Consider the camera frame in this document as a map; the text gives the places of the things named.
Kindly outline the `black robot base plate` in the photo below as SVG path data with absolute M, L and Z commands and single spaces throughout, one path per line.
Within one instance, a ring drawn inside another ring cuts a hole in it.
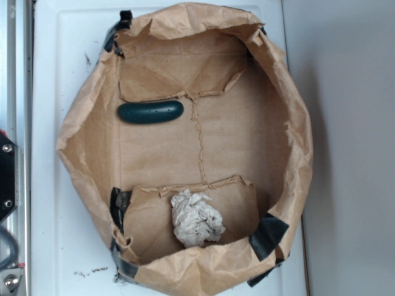
M 14 211 L 15 201 L 15 144 L 1 132 L 0 198 L 1 223 Z

